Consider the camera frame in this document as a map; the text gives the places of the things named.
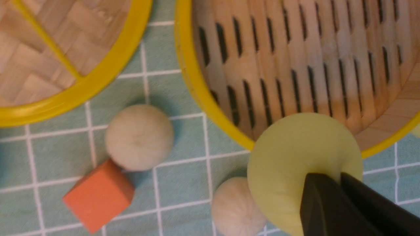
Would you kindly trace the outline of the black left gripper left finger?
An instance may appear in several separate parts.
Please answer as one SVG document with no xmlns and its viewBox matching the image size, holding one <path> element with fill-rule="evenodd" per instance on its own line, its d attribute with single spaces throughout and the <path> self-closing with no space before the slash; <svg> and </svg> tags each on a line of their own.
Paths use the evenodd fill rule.
<svg viewBox="0 0 420 236">
<path fill-rule="evenodd" d="M 340 184 L 325 174 L 306 175 L 300 206 L 305 236 L 382 236 Z"/>
</svg>

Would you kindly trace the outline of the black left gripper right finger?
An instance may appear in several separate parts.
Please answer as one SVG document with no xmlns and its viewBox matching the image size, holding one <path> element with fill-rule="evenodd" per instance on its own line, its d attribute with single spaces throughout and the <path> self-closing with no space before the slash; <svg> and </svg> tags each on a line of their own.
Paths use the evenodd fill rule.
<svg viewBox="0 0 420 236">
<path fill-rule="evenodd" d="M 418 236 L 420 219 L 348 173 L 341 187 L 362 215 L 384 236 Z"/>
</svg>

